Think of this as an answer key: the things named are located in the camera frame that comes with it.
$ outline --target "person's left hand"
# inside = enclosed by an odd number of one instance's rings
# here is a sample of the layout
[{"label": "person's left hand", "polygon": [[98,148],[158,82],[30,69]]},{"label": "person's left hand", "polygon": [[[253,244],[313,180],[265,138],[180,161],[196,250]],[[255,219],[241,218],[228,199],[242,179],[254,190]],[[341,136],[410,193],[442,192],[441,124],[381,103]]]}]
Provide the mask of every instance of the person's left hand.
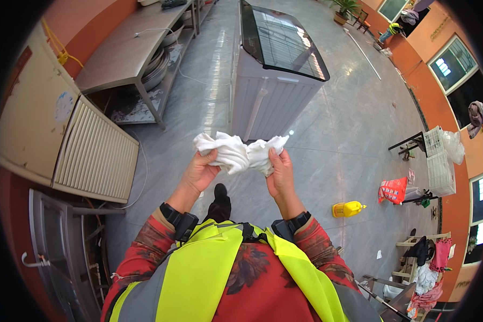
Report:
[{"label": "person's left hand", "polygon": [[208,163],[216,160],[218,150],[212,150],[207,156],[201,156],[199,152],[195,153],[188,167],[184,171],[181,182],[193,192],[200,194],[210,185],[212,180],[220,172],[219,166],[209,165]]}]

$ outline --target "hand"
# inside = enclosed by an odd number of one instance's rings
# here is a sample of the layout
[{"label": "hand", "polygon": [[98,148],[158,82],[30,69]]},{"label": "hand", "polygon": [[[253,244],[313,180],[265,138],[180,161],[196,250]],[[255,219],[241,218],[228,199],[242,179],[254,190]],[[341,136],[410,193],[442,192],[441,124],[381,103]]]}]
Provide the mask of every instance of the hand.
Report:
[{"label": "hand", "polygon": [[216,160],[217,155],[216,149],[203,157],[199,152],[195,153],[177,188],[166,203],[180,213],[190,212],[200,193],[206,190],[220,172],[219,166],[208,164]]},{"label": "hand", "polygon": [[268,152],[274,172],[267,177],[268,192],[274,198],[283,219],[292,219],[306,211],[306,208],[295,193],[294,168],[290,155],[284,149],[281,155],[274,148]]}]

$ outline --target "tiled floor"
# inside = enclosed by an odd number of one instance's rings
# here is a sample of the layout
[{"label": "tiled floor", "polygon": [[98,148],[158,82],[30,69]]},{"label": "tiled floor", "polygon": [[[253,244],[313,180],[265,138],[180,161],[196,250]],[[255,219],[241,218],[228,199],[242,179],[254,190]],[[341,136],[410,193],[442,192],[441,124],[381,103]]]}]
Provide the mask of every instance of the tiled floor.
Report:
[{"label": "tiled floor", "polygon": [[[236,0],[220,0],[188,48],[181,71],[206,83],[229,82]],[[252,0],[251,4],[289,13],[303,24],[319,48],[331,79],[291,126],[286,148],[294,162],[296,190],[304,205],[322,224],[356,278],[371,274],[388,278],[398,268],[404,240],[412,228],[417,234],[436,233],[430,209],[414,204],[378,204],[383,179],[405,177],[410,167],[416,185],[427,187],[426,160],[404,162],[387,147],[423,129],[419,114],[392,63],[367,41],[368,34],[347,26],[382,80],[356,44],[333,22],[333,9],[313,0]],[[179,76],[166,107],[168,132],[157,125],[125,126],[135,131],[145,150],[149,176],[137,203],[125,216],[107,218],[108,256],[114,272],[146,218],[174,190],[193,155],[192,139],[201,132],[228,132],[228,86],[208,86]],[[141,151],[130,202],[138,197],[146,176]],[[228,176],[220,173],[193,207],[204,218],[213,200],[213,188],[223,182],[232,200],[232,219],[269,226],[279,211],[268,195],[265,179],[253,171]],[[367,205],[350,218],[333,218],[334,203],[358,200]],[[378,250],[383,257],[376,259]]]}]

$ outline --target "black shoe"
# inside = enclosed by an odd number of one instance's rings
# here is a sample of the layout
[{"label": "black shoe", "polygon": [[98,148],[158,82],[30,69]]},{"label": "black shoe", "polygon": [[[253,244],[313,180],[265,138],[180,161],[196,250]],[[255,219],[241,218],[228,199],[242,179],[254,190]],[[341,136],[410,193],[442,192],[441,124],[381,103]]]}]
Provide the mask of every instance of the black shoe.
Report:
[{"label": "black shoe", "polygon": [[224,184],[217,184],[215,186],[215,199],[222,200],[227,197],[227,188]]}]

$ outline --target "dark pants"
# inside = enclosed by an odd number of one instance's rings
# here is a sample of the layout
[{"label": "dark pants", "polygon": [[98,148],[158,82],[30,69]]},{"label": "dark pants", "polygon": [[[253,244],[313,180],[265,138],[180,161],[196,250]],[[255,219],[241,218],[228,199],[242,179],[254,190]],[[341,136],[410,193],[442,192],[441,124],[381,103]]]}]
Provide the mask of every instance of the dark pants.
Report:
[{"label": "dark pants", "polygon": [[220,199],[215,200],[210,204],[207,210],[207,216],[202,222],[208,219],[213,219],[215,222],[224,222],[231,217],[231,198],[222,196]]}]

